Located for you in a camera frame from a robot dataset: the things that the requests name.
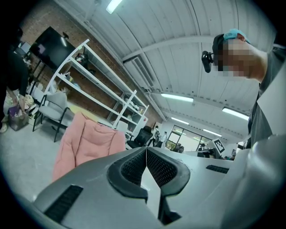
printed sign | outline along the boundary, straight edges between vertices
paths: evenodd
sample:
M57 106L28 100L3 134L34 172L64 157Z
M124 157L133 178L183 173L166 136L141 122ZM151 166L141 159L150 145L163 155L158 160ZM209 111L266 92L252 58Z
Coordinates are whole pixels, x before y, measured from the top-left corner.
M219 154L222 154L222 152L225 150L222 142L217 138L213 140L214 145L216 147L216 149L218 150Z

vent grille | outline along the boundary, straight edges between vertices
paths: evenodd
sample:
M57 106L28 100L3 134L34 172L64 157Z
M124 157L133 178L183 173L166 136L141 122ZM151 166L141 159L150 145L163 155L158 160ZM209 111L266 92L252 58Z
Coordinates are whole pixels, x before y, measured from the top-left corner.
M79 197L83 188L71 185L63 194L45 211L45 215L53 221L60 223L76 199Z
M215 166L215 165L208 165L206 167L206 169L213 170L215 172L219 172L219 173L223 173L223 174L227 174L227 172L229 171L228 168L219 167L219 166Z

pink jacket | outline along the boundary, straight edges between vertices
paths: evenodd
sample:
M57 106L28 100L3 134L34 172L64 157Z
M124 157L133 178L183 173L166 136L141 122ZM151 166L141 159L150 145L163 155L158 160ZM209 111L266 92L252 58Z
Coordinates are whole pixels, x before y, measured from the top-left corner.
M77 112L66 129L56 158L53 181L78 165L125 150L125 135Z

gray shirt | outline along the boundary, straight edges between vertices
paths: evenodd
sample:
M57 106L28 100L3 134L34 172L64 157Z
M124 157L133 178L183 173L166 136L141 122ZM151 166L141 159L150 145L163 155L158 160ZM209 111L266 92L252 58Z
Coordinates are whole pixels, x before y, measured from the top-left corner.
M260 84L259 93L257 99L266 91L270 83L274 80L277 73L279 72L285 57L286 51L282 49L274 48L268 53L268 65L266 75ZM250 119L248 123L248 128L251 129L251 147L262 139L268 138L272 135L271 128L268 121L262 112L261 108L258 106L257 102L252 108Z

brick wall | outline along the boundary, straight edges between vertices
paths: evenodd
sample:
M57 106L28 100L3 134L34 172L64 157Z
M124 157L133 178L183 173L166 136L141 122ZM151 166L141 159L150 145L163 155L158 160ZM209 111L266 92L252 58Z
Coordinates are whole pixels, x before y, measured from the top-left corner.
M73 20L63 9L61 9L52 0L46 0L40 2L34 7L29 15L25 18L22 23L23 37L22 40L28 42L32 45L36 39L44 32L49 26L55 29L58 33L63 34L63 32L69 35L69 42L77 47L86 39L90 42L88 45L109 65L109 67L130 87L132 90L137 90L137 96L145 103L149 104L148 100L144 97L141 91L136 88L135 84L123 70L123 68L116 62L116 60L108 53L108 51L81 25L79 25L75 20ZM37 57L32 56L32 67L34 68L38 62ZM40 67L35 72L35 76L40 70ZM43 84L44 89L46 88L48 82L50 81L53 72L49 68L45 68L41 73L40 82ZM90 81L81 76L76 70L71 69L71 76L80 85L80 87L86 91L88 94L92 95L97 100L106 104L109 107L113 107L116 103L109 95L105 94L101 89L92 85ZM96 76L99 80L104 81L105 85L112 89L118 95L121 91L116 85L109 81L105 76L101 75L97 71ZM93 101L81 95L79 92L72 88L68 95L68 99L78 104L85 109L107 118L109 111L103 107L97 105ZM155 122L162 122L161 117L157 114L155 109L150 105L146 112L148 117L148 126L153 126Z

